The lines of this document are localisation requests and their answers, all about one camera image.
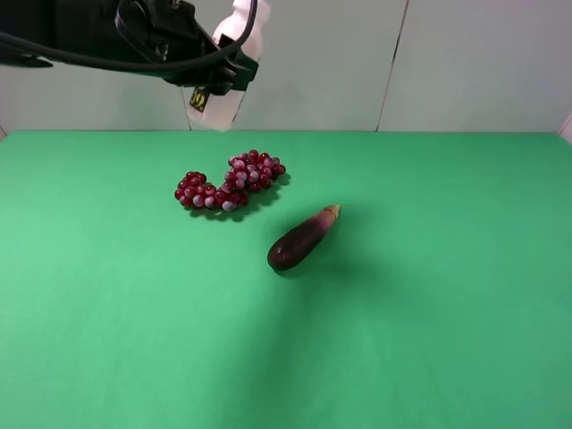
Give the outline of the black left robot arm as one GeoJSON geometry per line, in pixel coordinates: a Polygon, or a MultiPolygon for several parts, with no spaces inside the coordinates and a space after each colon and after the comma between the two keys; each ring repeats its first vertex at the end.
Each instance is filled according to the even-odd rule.
{"type": "Polygon", "coordinates": [[[215,40],[186,1],[3,1],[1,63],[34,69],[66,63],[223,96],[246,90],[256,76],[243,48],[257,12],[258,3],[249,1],[238,35],[215,40]]]}

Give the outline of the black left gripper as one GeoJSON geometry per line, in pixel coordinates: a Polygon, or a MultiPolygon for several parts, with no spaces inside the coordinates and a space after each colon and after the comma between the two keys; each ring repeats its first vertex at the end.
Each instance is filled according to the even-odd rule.
{"type": "Polygon", "coordinates": [[[214,95],[245,92],[257,75],[258,62],[241,47],[206,64],[203,57],[234,40],[216,42],[195,19],[195,7],[184,1],[121,1],[115,30],[127,52],[120,63],[128,72],[156,76],[181,87],[206,88],[214,95]]]}

